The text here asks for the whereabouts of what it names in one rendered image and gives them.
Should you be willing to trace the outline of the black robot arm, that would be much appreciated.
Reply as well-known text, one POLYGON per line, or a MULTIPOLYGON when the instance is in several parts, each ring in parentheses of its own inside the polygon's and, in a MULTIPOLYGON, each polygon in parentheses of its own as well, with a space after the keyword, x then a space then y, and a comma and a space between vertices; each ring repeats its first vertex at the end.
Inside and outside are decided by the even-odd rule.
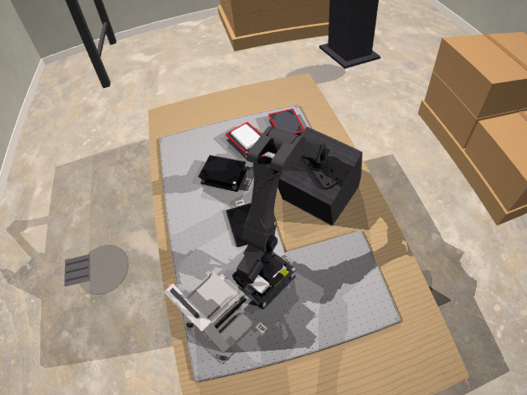
POLYGON ((304 157, 310 159, 302 158, 324 189, 342 180, 328 159, 330 149, 326 149, 326 144, 308 139, 268 127, 248 152, 247 161, 253 162, 254 171, 250 212, 242 235, 242 240, 248 246, 236 272, 232 274, 240 287, 248 287, 254 283, 258 274, 265 277, 272 270, 271 261, 265 262, 271 259, 277 245, 277 237, 274 236, 277 227, 274 225, 274 204, 282 172, 304 157), (273 158, 261 156, 266 152, 276 155, 273 158))

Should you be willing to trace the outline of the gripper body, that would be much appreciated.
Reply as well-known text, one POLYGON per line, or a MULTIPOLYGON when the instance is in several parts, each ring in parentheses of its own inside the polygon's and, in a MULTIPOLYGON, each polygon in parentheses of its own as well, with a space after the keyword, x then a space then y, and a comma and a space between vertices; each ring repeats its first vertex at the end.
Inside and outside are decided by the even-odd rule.
POLYGON ((260 276, 265 280, 267 281, 271 286, 275 286, 278 282, 280 282, 281 279, 284 278, 284 275, 281 274, 280 272, 275 276, 273 277, 278 271, 280 271, 282 268, 283 268, 283 265, 282 263, 280 263, 275 257, 271 257, 271 259, 269 261, 267 261, 266 263, 270 262, 271 261, 271 266, 272 266, 272 270, 266 275, 266 276, 260 276), (272 279, 272 280, 271 280, 272 279), (271 281, 270 281, 271 280, 271 281))

